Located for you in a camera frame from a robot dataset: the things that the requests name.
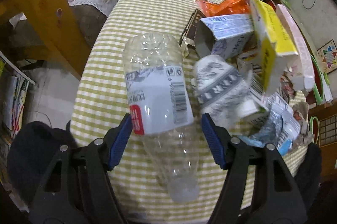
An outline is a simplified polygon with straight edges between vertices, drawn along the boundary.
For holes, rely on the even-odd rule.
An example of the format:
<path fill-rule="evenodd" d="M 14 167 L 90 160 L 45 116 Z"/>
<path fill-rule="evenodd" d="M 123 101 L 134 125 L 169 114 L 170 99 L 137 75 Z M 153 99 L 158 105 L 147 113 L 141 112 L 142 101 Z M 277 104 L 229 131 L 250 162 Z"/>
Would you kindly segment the silver blue foil wrapper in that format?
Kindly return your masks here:
<path fill-rule="evenodd" d="M 259 148 L 273 144 L 280 155 L 285 156 L 299 136 L 300 124 L 294 118 L 292 108 L 277 92 L 271 97 L 270 114 L 260 131 L 251 136 L 239 136 L 239 139 L 247 145 Z"/>

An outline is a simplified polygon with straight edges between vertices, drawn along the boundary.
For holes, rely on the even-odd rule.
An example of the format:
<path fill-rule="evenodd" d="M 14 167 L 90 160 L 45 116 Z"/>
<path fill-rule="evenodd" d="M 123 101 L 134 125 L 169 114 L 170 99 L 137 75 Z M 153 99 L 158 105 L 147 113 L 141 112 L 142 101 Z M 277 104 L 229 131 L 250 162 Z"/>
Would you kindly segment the orange snack wrapper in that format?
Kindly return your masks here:
<path fill-rule="evenodd" d="M 196 0 L 195 3 L 206 17 L 250 13 L 248 0 L 224 0 L 219 4 L 208 0 Z"/>

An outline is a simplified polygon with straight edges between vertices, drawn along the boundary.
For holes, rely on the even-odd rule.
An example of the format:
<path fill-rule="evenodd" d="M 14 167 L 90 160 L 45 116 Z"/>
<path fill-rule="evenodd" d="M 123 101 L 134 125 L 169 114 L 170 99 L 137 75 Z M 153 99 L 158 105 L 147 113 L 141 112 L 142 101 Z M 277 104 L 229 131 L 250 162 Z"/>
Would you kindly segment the crumpled paper ball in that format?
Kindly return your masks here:
<path fill-rule="evenodd" d="M 306 102 L 299 102 L 292 107 L 294 111 L 294 118 L 300 125 L 300 132 L 298 137 L 296 137 L 292 143 L 293 150 L 297 149 L 300 146 L 307 146 L 312 143 L 314 136 L 310 131 L 308 125 L 308 104 Z"/>

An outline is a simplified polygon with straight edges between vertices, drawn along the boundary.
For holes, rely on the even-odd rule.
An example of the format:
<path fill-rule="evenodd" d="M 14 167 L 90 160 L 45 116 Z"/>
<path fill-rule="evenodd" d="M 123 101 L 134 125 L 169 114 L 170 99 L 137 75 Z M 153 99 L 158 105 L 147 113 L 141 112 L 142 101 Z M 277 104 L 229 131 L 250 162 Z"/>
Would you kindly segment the checkered green tablecloth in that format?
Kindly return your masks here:
<path fill-rule="evenodd" d="M 261 145 L 231 133 L 256 87 L 227 62 L 254 33 L 251 16 L 201 19 L 184 53 L 178 38 L 196 1 L 119 0 L 108 16 L 71 120 L 88 183 L 108 223 L 117 213 L 140 223 L 304 223 L 278 141 L 283 121 L 300 130 L 290 105 L 273 105 Z"/>

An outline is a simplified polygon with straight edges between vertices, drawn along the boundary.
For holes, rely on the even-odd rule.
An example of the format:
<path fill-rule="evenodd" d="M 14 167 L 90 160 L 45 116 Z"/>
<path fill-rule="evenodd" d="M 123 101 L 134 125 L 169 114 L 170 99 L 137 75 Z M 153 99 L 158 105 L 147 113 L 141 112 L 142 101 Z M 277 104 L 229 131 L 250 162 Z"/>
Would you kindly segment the crumpled grey white paper cup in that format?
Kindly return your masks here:
<path fill-rule="evenodd" d="M 229 118 L 249 95 L 249 85 L 239 71 L 219 55 L 208 55 L 195 63 L 194 93 L 202 113 L 214 121 Z"/>

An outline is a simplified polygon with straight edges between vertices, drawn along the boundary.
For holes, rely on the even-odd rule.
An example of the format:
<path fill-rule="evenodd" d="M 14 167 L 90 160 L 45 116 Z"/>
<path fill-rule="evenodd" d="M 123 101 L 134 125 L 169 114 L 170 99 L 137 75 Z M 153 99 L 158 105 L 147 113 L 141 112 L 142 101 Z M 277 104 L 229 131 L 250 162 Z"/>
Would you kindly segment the blue white toothpaste box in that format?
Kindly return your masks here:
<path fill-rule="evenodd" d="M 254 33 L 250 14 L 201 18 L 194 38 L 199 57 L 219 55 L 227 60 L 243 52 Z"/>

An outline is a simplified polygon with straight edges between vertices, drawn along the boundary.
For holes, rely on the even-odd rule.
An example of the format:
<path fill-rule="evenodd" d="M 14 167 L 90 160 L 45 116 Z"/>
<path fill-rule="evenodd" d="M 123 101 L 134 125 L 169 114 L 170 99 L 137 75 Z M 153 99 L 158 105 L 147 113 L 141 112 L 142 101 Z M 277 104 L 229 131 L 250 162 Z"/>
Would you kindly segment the pink Pocky box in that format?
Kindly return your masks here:
<path fill-rule="evenodd" d="M 285 70 L 295 91 L 310 92 L 314 88 L 315 74 L 311 55 L 304 37 L 286 6 L 277 4 L 276 14 L 293 41 L 298 55 L 292 57 Z"/>

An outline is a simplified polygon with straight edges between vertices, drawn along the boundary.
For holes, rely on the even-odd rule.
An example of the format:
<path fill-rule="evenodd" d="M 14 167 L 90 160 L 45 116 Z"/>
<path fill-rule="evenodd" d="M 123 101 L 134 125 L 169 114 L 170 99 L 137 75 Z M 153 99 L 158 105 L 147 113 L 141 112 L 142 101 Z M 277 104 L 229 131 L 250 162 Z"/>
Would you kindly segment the white barcode carton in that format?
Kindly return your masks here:
<path fill-rule="evenodd" d="M 263 90 L 260 77 L 253 71 L 247 76 L 249 91 L 245 99 L 238 105 L 237 114 L 240 119 L 255 120 L 269 113 L 269 100 Z"/>

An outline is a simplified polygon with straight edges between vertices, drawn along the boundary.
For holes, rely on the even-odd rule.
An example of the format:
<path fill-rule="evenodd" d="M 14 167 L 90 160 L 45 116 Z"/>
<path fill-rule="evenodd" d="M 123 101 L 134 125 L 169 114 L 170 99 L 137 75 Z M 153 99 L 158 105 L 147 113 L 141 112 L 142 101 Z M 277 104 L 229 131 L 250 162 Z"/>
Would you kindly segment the magazine rack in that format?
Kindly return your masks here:
<path fill-rule="evenodd" d="M 1 52 L 1 126 L 12 139 L 22 126 L 29 85 L 35 81 Z"/>

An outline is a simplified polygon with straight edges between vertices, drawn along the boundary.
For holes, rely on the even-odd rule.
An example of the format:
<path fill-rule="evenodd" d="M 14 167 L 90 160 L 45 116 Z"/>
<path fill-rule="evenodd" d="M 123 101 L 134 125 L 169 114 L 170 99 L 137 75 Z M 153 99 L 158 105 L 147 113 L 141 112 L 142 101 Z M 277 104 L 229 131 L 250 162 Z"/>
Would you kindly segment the red bin green rim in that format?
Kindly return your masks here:
<path fill-rule="evenodd" d="M 319 66 L 315 58 L 311 55 L 312 65 L 314 68 L 315 83 L 311 92 L 306 95 L 306 101 L 309 105 L 320 105 L 324 99 L 323 80 Z"/>

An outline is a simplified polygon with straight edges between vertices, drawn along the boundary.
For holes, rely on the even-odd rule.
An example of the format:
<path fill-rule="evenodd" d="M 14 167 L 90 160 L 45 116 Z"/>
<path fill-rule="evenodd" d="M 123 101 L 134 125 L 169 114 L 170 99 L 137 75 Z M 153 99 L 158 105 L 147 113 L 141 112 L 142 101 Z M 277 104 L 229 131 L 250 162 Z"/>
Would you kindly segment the chinese checkers board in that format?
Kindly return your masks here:
<path fill-rule="evenodd" d="M 329 74 L 336 70 L 336 44 L 333 39 L 318 49 L 320 66 L 324 73 Z"/>

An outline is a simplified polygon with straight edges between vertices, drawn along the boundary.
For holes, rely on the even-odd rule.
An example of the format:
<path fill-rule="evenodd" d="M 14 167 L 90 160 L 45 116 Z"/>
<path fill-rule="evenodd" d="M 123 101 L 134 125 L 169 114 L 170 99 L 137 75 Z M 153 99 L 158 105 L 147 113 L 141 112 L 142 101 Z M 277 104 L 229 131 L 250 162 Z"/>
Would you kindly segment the clear plastic bottle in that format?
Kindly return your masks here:
<path fill-rule="evenodd" d="M 134 133 L 142 137 L 160 183 L 174 202 L 196 200 L 197 126 L 177 40 L 158 32 L 130 38 L 123 69 Z"/>

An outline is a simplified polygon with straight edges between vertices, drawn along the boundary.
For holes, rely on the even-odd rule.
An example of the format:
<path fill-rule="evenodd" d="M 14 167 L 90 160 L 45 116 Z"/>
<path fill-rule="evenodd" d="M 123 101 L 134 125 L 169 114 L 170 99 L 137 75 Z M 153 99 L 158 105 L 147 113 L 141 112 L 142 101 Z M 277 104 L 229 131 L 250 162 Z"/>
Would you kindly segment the wooden chair frame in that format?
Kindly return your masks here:
<path fill-rule="evenodd" d="M 25 45 L 18 58 L 56 61 L 77 79 L 82 77 L 91 48 L 67 0 L 1 0 L 1 23 L 23 13 L 41 40 Z"/>

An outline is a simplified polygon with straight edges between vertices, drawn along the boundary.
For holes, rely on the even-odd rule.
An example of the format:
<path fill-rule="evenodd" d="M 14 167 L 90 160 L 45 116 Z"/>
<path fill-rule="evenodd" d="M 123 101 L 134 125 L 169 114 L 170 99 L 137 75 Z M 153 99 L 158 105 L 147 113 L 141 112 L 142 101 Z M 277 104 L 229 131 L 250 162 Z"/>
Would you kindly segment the yellow cardboard box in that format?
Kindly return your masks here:
<path fill-rule="evenodd" d="M 277 91 L 287 65 L 298 51 L 274 9 L 261 0 L 249 0 L 262 67 L 262 86 L 267 95 Z"/>

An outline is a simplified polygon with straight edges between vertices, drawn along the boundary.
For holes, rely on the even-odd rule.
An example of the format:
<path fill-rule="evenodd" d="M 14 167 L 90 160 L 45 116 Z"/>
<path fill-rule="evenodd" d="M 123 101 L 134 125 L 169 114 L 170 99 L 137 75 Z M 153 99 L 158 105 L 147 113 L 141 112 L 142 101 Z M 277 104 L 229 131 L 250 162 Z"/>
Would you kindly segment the brown small packet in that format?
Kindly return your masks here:
<path fill-rule="evenodd" d="M 180 46 L 182 46 L 183 43 L 194 46 L 194 39 L 197 31 L 198 22 L 201 18 L 204 17 L 205 15 L 202 11 L 200 11 L 199 9 L 194 10 L 181 34 L 180 40 L 178 42 Z"/>

